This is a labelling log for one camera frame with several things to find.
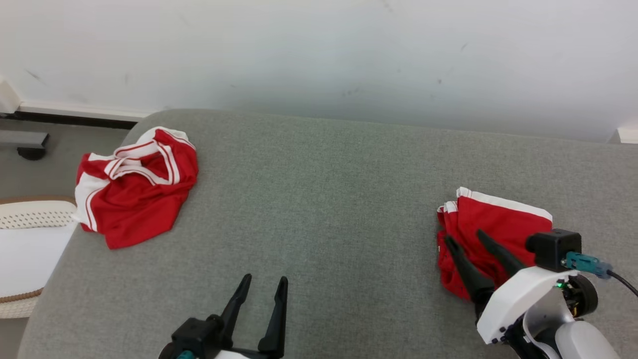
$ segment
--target red and white jersey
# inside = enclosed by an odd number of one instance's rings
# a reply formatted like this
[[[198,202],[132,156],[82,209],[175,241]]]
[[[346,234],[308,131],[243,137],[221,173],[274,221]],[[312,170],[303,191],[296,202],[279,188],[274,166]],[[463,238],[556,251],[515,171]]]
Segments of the red and white jersey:
[[[463,286],[452,256],[448,255],[445,237],[453,237],[463,247],[466,257],[485,276],[501,286],[508,279],[503,266],[483,247],[476,232],[483,230],[526,266],[534,265],[534,254],[525,249],[527,238],[537,232],[552,229],[552,215],[546,210],[525,203],[510,201],[460,187],[457,200],[446,202],[436,210],[443,227],[438,232],[438,266],[441,282],[450,292],[470,299]]]
[[[197,181],[195,147],[182,131],[154,127],[111,156],[87,153],[77,174],[74,218],[111,249],[169,231]]]

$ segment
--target white baseboard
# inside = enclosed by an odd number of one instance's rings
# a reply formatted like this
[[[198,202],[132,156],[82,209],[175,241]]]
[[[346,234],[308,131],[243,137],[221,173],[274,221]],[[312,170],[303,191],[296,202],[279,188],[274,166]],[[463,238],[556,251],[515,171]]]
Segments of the white baseboard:
[[[20,97],[9,83],[0,77],[0,113],[12,114],[20,105]]]
[[[638,144],[638,128],[619,128],[609,140],[615,144]]]
[[[63,116],[78,116],[99,119],[114,119],[118,121],[139,122],[154,111],[122,111],[115,109],[101,109],[96,107],[84,107],[76,105],[66,105],[54,102],[25,101],[20,104],[18,111],[34,112],[37,114],[51,114]]]

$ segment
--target white wall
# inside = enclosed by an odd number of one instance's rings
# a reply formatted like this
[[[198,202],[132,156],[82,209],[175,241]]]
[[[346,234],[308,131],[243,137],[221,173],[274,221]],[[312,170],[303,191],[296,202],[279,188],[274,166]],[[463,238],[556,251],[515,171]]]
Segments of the white wall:
[[[604,142],[638,118],[632,0],[4,0],[27,103],[198,107]]]

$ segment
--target teal connector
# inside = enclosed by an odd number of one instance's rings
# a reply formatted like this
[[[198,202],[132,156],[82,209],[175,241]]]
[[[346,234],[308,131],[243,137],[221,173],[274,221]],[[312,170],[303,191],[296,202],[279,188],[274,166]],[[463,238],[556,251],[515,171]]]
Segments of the teal connector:
[[[610,276],[607,271],[612,270],[611,264],[601,262],[596,257],[576,252],[567,252],[561,264],[566,268],[592,273],[602,279],[609,279]]]
[[[177,359],[195,359],[195,354],[190,350],[184,350]]]

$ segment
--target gray fabric surface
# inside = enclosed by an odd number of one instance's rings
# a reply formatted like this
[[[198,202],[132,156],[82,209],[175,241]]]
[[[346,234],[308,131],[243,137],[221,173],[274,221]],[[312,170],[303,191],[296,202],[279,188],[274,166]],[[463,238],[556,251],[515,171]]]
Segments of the gray fabric surface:
[[[220,313],[253,274],[235,345],[255,348],[290,280],[286,358],[513,358],[439,283],[435,209],[461,185],[547,209],[638,282],[636,148],[324,119],[166,111],[200,174],[170,233],[110,251],[77,231],[19,358],[155,358],[189,316]],[[638,351],[638,300],[596,282],[589,321]]]

